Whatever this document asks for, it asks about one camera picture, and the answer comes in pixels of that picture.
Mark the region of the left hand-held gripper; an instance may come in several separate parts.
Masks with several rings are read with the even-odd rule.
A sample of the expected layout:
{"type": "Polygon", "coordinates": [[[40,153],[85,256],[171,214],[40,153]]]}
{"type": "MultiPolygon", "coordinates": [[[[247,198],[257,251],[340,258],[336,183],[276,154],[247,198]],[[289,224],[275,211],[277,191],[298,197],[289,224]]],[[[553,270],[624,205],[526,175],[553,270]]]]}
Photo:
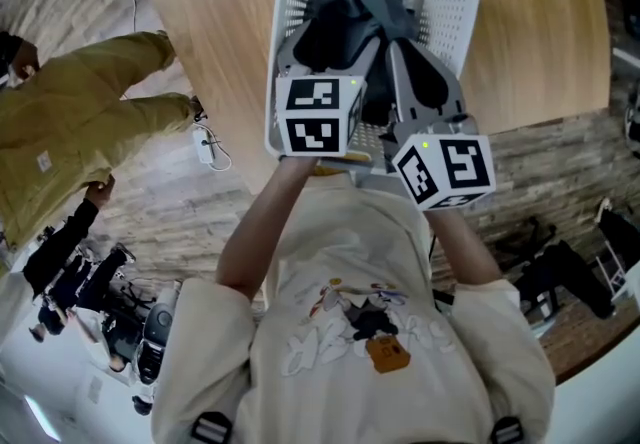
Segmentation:
{"type": "Polygon", "coordinates": [[[361,120],[366,78],[381,40],[368,39],[349,68],[316,73],[294,56],[310,25],[296,28],[276,57],[275,110],[283,150],[286,156],[343,157],[361,120]]]}

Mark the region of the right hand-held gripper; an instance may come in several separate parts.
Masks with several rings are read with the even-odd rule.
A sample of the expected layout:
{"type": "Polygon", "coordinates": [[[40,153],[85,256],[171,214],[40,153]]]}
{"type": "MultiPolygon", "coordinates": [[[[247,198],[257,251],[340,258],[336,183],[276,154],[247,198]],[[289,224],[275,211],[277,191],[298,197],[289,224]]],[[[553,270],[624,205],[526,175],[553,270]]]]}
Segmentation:
{"type": "Polygon", "coordinates": [[[383,143],[387,171],[421,211],[465,207],[496,190],[489,139],[466,111],[456,75],[422,44],[392,41],[394,101],[383,143]]]}

